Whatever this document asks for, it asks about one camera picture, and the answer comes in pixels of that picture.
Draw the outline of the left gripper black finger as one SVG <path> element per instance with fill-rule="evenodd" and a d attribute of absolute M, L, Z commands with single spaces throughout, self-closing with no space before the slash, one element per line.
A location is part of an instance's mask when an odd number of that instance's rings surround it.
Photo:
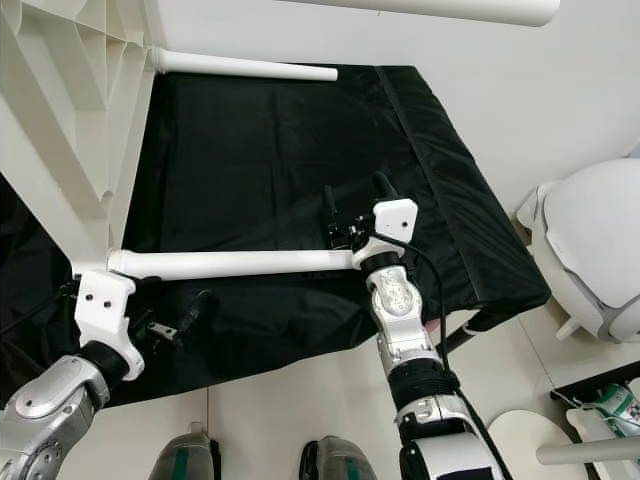
<path fill-rule="evenodd" d="M 218 296 L 212 291 L 198 292 L 180 314 L 180 339 L 195 339 L 211 332 L 216 315 Z"/>

